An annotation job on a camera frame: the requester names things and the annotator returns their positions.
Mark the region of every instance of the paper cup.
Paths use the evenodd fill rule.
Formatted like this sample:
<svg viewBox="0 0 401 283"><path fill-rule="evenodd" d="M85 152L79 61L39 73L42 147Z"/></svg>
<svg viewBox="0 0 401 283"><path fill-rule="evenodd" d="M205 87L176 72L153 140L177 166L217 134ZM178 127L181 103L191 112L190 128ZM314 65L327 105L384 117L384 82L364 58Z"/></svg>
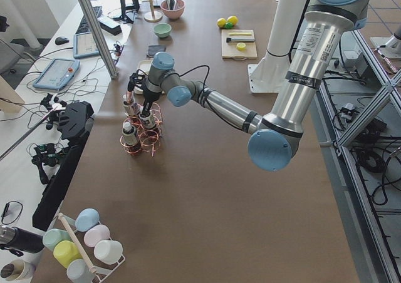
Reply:
<svg viewBox="0 0 401 283"><path fill-rule="evenodd" d="M90 283L95 278L95 274L89 271L84 260L76 259L68 266L67 277L73 283Z"/></svg>
<svg viewBox="0 0 401 283"><path fill-rule="evenodd" d="M58 245L63 240L71 241L70 236L67 231L59 229L51 229L43 235L43 245L47 247L50 251L54 251L56 245Z"/></svg>
<svg viewBox="0 0 401 283"><path fill-rule="evenodd" d="M76 259L82 259L80 252L76 245L68 240L61 241L56 245L53 251L53 256L65 268Z"/></svg>
<svg viewBox="0 0 401 283"><path fill-rule="evenodd" d="M95 257L106 264L118 262L123 254L123 246L116 240L102 240L93 251Z"/></svg>
<svg viewBox="0 0 401 283"><path fill-rule="evenodd" d="M29 279L35 273L35 265L22 259L17 259L7 264L1 270L1 277L6 281Z"/></svg>
<svg viewBox="0 0 401 283"><path fill-rule="evenodd" d="M99 219L99 213L95 209L84 209L76 218L75 227L80 232L86 232L97 225Z"/></svg>
<svg viewBox="0 0 401 283"><path fill-rule="evenodd" d="M105 225L96 225L85 233L83 241L89 247L95 247L99 241L110 238L110 230Z"/></svg>

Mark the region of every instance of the black mouse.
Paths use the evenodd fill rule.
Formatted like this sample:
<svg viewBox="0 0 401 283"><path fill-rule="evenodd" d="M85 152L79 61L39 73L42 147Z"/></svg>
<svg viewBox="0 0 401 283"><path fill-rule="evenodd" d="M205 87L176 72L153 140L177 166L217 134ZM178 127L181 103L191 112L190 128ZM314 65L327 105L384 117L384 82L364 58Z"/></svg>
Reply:
<svg viewBox="0 0 401 283"><path fill-rule="evenodd" d="M57 37L55 39L56 45L62 45L62 44L68 43L68 42L70 42L70 40L66 37Z"/></svg>

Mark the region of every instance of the pink cup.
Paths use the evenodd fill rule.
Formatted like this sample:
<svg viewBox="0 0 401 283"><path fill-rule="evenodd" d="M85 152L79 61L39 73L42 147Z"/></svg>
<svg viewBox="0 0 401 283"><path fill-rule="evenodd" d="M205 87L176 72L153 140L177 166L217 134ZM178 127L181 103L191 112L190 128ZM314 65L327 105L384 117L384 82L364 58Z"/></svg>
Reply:
<svg viewBox="0 0 401 283"><path fill-rule="evenodd" d="M110 230L105 225L96 225L85 233L84 243L89 247L95 247L99 241L110 238Z"/></svg>

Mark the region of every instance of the wooden cutting board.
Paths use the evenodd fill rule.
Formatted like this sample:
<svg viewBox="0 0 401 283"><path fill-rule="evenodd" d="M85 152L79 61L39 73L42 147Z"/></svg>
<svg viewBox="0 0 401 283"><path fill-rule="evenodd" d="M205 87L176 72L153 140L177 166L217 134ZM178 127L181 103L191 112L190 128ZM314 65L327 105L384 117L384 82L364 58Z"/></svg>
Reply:
<svg viewBox="0 0 401 283"><path fill-rule="evenodd" d="M250 36L236 36L230 33L251 33ZM252 29L222 29L221 30L221 56L224 59L257 59L256 42L245 43L245 50L238 50L237 43L227 43L227 38L254 39L255 35Z"/></svg>

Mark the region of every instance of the tablet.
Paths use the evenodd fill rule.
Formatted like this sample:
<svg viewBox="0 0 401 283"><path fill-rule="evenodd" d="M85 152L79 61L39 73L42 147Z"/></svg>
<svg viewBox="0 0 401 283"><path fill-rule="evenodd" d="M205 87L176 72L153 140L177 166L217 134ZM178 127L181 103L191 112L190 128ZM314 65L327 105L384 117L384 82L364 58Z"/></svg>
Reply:
<svg viewBox="0 0 401 283"><path fill-rule="evenodd" d="M99 55L98 47L93 39L92 32L75 34L73 44L73 57L83 59Z"/></svg>
<svg viewBox="0 0 401 283"><path fill-rule="evenodd" d="M60 90L74 77L80 67L77 59L54 59L33 83L35 88Z"/></svg>

